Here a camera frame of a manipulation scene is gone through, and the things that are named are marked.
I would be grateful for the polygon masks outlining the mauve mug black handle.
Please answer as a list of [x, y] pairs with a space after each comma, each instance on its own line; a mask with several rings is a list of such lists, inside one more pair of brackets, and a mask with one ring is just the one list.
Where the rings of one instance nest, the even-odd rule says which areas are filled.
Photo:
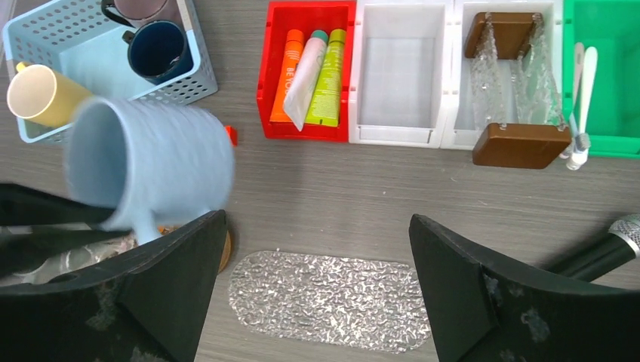
[[102, 0], [100, 8], [108, 19], [133, 28], [159, 20], [183, 25], [177, 2], [173, 0]]

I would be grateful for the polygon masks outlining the clear textured acrylic holder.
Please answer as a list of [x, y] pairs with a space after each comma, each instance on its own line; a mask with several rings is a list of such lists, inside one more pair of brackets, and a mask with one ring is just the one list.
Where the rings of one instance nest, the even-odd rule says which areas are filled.
[[[2, 226], [1, 235], [30, 234], [45, 231], [46, 229], [96, 230], [59, 226]], [[16, 284], [45, 284], [58, 276], [102, 262], [110, 257], [132, 250], [137, 246], [137, 240], [134, 234], [130, 232], [130, 234], [125, 237], [96, 242], [52, 256], [46, 259], [38, 268], [31, 267], [27, 271], [14, 273], [4, 278], [1, 277], [1, 285], [8, 287]]]

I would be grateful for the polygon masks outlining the cream mug yellow handle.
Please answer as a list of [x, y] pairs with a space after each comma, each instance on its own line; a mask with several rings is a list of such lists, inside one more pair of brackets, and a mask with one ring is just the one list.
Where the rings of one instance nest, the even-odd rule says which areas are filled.
[[42, 64], [20, 62], [8, 86], [8, 108], [18, 118], [45, 127], [62, 127], [93, 94], [65, 75]]

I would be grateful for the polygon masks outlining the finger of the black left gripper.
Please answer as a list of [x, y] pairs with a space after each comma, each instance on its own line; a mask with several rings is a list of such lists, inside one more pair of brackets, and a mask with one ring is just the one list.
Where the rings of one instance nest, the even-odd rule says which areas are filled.
[[1, 184], [1, 225], [100, 224], [114, 213], [16, 183]]
[[38, 268], [46, 259], [101, 241], [128, 236], [129, 231], [46, 229], [30, 234], [1, 235], [1, 277]]

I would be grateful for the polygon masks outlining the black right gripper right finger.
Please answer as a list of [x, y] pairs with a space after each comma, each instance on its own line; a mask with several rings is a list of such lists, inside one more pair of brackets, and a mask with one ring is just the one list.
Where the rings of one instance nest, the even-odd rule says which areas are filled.
[[415, 214], [409, 238], [441, 361], [637, 361], [639, 293], [553, 274]]

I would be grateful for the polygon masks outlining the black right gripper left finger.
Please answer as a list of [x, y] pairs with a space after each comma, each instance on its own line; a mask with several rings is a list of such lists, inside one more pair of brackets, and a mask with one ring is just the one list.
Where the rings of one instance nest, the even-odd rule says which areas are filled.
[[223, 210], [46, 284], [1, 289], [3, 361], [192, 361], [227, 234]]

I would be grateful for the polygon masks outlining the light blue mug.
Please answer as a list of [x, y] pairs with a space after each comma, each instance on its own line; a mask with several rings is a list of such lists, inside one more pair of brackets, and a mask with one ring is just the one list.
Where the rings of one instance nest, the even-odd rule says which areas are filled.
[[139, 244], [162, 226], [223, 209], [232, 193], [232, 141], [209, 111], [145, 100], [92, 97], [76, 110], [64, 149], [72, 199], [107, 207], [106, 231]]

